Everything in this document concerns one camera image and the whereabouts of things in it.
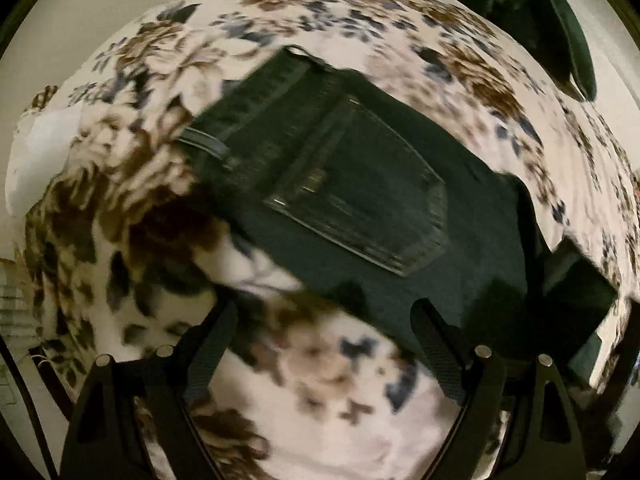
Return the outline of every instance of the floor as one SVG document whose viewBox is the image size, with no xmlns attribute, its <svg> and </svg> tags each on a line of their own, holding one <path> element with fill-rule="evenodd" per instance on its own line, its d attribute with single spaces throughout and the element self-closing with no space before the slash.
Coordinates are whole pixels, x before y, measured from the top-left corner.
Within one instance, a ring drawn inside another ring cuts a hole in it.
<svg viewBox="0 0 640 480">
<path fill-rule="evenodd" d="M 167 0 L 40 0 L 0 59 L 0 182 L 10 152 L 12 129 L 33 95 L 60 84 L 103 39 L 140 12 Z M 597 107 L 640 168 L 640 51 L 606 0 L 568 0 L 590 43 L 599 83 Z M 0 197 L 0 258 L 12 259 L 11 237 Z M 66 421 L 39 380 L 29 358 L 20 370 L 38 405 L 55 460 L 60 459 Z M 33 431 L 15 386 L 0 378 L 0 408 L 36 466 L 45 473 Z"/>
</svg>

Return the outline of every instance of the floral pattern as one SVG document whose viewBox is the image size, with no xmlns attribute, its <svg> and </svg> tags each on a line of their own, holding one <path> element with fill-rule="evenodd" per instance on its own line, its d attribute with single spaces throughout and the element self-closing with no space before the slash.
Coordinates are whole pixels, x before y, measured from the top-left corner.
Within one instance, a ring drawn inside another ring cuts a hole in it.
<svg viewBox="0 0 640 480">
<path fill-rule="evenodd" d="M 15 219 L 16 243 L 72 395 L 98 354 L 130 360 L 174 344 L 223 284 L 238 291 L 241 330 L 191 413 L 225 478 L 401 480 L 437 452 L 457 408 L 436 381 L 219 220 L 173 145 L 291 43 L 363 72 L 492 170 L 518 176 L 549 246 L 571 235 L 600 266 L 620 291 L 598 329 L 590 383 L 601 390 L 626 298 L 639 292 L 640 192 L 593 105 L 562 94 L 521 46 L 454 0 L 179 0 L 114 34 L 18 125 L 20 140 L 45 105 L 82 106 L 62 171 L 28 154 L 12 162 L 52 168 L 41 200 Z M 156 449 L 152 428 L 145 436 Z"/>
</svg>

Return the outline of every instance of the black cable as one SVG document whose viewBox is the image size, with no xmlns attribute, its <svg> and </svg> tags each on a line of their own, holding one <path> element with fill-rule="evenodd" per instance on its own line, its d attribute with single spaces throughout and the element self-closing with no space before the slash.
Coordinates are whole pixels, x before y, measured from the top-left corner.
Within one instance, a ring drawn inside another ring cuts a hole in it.
<svg viewBox="0 0 640 480">
<path fill-rule="evenodd" d="M 44 436 L 44 431 L 42 430 L 42 425 L 40 423 L 40 419 L 38 418 L 36 406 L 33 403 L 33 399 L 31 399 L 31 394 L 29 393 L 27 384 L 24 382 L 24 379 L 20 374 L 20 370 L 18 370 L 18 365 L 15 363 L 14 358 L 11 355 L 11 352 L 9 351 L 9 348 L 4 342 L 2 336 L 0 336 L 0 356 L 2 356 L 2 358 L 4 359 L 9 372 L 14 378 L 15 384 L 18 386 L 18 391 L 20 391 L 20 395 L 22 396 L 24 405 L 27 407 L 29 420 L 31 421 L 31 425 L 33 426 L 33 431 L 36 434 L 36 440 L 38 441 L 38 446 L 40 446 L 42 459 L 44 460 L 44 465 L 47 467 L 49 477 L 51 478 L 51 480 L 59 480 L 58 472 L 56 471 L 56 465 L 53 463 L 49 445 L 47 444 L 47 439 Z"/>
</svg>

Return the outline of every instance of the dark green garment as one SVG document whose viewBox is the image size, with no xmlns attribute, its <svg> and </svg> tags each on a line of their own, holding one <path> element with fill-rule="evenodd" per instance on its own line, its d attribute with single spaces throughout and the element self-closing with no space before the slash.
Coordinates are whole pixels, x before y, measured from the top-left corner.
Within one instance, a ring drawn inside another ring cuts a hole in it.
<svg viewBox="0 0 640 480">
<path fill-rule="evenodd" d="M 458 0 L 510 34 L 542 65 L 561 89 L 570 76 L 589 100 L 596 79 L 589 46 L 567 0 Z"/>
<path fill-rule="evenodd" d="M 233 228 L 427 363 L 409 317 L 420 298 L 473 343 L 560 367 L 614 299 L 570 240 L 544 246 L 519 180 L 362 74 L 295 48 L 180 140 Z"/>
</svg>

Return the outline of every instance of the floral bedsheet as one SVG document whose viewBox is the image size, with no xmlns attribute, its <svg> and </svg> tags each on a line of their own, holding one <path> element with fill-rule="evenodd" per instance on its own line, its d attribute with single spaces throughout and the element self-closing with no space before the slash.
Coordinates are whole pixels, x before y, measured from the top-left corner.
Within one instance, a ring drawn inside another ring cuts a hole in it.
<svg viewBox="0 0 640 480">
<path fill-rule="evenodd" d="M 129 360 L 174 344 L 225 284 L 251 313 L 247 353 L 225 353 L 192 413 L 226 478 L 401 480 L 433 459 L 457 407 L 428 370 L 304 290 L 213 209 L 190 207 L 206 197 L 172 140 L 284 44 L 361 71 L 526 184 L 548 245 L 572 236 L 620 290 L 598 329 L 590 383 L 602 388 L 627 298 L 640 297 L 640 206 L 592 104 L 455 0 L 174 0 L 47 88 L 15 133 L 6 195 L 17 259 L 71 395 L 98 354 Z M 42 118 L 53 127 L 34 127 Z"/>
</svg>

